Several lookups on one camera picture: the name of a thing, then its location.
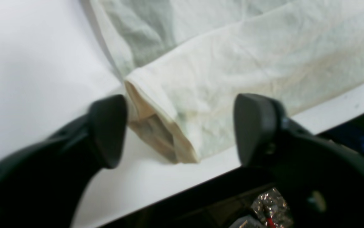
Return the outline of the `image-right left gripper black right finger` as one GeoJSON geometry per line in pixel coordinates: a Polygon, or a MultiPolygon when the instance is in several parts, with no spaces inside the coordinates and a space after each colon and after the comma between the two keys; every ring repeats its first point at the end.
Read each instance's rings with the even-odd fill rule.
{"type": "Polygon", "coordinates": [[[269,173],[295,228],[364,228],[364,157],[309,133],[272,98],[239,94],[234,134],[243,167],[269,173]]]}

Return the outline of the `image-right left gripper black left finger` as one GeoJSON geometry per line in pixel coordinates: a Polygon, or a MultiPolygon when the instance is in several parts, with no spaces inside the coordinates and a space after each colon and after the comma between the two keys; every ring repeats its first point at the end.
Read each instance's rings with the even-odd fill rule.
{"type": "Polygon", "coordinates": [[[119,165],[126,124],[126,99],[114,95],[2,159],[0,228],[69,228],[92,178],[119,165]]]}

